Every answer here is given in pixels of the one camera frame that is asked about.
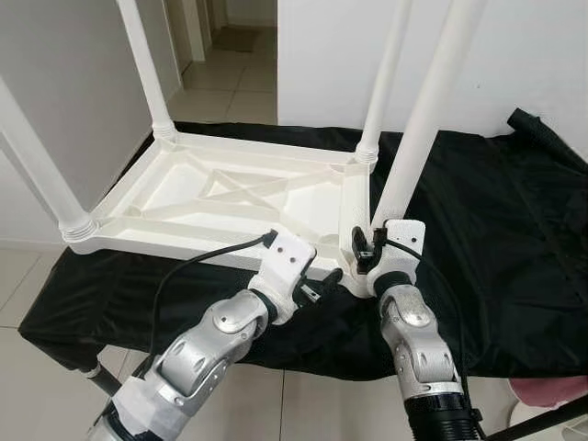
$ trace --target black table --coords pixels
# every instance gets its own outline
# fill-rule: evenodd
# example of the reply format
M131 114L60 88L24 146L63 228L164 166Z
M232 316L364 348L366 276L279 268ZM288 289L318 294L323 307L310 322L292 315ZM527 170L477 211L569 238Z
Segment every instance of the black table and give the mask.
M177 126L346 152L360 137L358 130L338 128ZM400 138L382 134L370 183L372 213ZM526 128L490 139L442 131L409 207L407 218L426 224L424 255L446 275L461 302L470 374L588 373L588 173L580 158L552 141ZM105 345L146 351L153 294L176 264L110 250L90 255L66 250L19 331L64 367L84 372L96 367ZM244 288L252 274L198 264L174 278L164 294L158 347L196 324L212 302ZM456 315L443 285L423 266L418 285L456 353ZM374 300L356 299L344 288L298 311L289 323L271 326L242 362L339 379L394 373Z

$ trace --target door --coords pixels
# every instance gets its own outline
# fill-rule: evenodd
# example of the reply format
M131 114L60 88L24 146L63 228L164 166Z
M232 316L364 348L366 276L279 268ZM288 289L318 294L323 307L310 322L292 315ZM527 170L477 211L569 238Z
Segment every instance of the door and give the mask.
M175 56L182 73L192 61L190 38L187 33L186 13L182 0L166 0L169 26L174 40Z
M210 35L214 35L216 30L216 18L214 17L214 0L206 0L206 12L209 18Z

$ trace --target pink object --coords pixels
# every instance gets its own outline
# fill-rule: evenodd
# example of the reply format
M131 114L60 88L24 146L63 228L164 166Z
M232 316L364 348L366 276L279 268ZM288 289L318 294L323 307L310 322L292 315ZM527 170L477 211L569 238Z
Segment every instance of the pink object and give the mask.
M514 394L527 406L555 407L588 391L588 377L564 379L509 379Z

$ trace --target white wall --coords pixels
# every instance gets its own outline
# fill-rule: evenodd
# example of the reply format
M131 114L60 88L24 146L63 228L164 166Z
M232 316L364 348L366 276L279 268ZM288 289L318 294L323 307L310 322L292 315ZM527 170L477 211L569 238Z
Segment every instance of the white wall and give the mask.
M33 193L8 161L0 134L0 243L26 247L28 243L58 243L61 236L54 220L43 210Z
M139 3L170 96L180 83L163 3ZM0 60L0 74L53 161L92 209L151 126L115 0L2 0ZM10 207L0 216L0 241L59 240L4 156L0 176L0 206Z
M276 26L277 0L226 0L227 16L232 25ZM284 3L297 3L285 0Z
M214 26L212 28L220 29L228 23L227 2L226 0L207 0L208 10L212 10L214 16Z
M278 8L280 124L361 128L395 1L283 0ZM415 0L385 130L402 131L448 0ZM491 0L443 128L508 133L516 107L539 115L588 158L584 0Z

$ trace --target doorway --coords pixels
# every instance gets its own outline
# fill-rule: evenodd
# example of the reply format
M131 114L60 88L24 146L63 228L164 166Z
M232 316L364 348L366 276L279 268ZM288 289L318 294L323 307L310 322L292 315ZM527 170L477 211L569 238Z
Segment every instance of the doorway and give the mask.
M173 119L277 123L277 0L165 0L183 89Z

